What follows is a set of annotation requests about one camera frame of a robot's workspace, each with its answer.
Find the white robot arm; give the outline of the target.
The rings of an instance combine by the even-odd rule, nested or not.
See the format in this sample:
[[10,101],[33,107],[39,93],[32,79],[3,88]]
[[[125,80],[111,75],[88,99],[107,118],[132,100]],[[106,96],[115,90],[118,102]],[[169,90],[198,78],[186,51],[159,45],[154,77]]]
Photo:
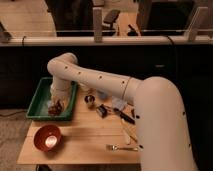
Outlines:
[[170,80],[130,76],[80,67],[72,53],[51,59],[51,94],[63,99],[71,81],[116,96],[134,106],[142,171],[199,171],[193,157],[182,96]]

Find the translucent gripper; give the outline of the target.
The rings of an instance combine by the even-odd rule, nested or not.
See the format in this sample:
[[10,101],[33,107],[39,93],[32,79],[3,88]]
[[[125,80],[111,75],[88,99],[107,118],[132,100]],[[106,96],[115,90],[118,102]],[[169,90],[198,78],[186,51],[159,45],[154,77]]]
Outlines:
[[70,102],[71,91],[70,90],[61,91],[61,90],[51,88],[50,93],[51,93],[51,100],[54,103],[60,102],[62,109],[66,110]]

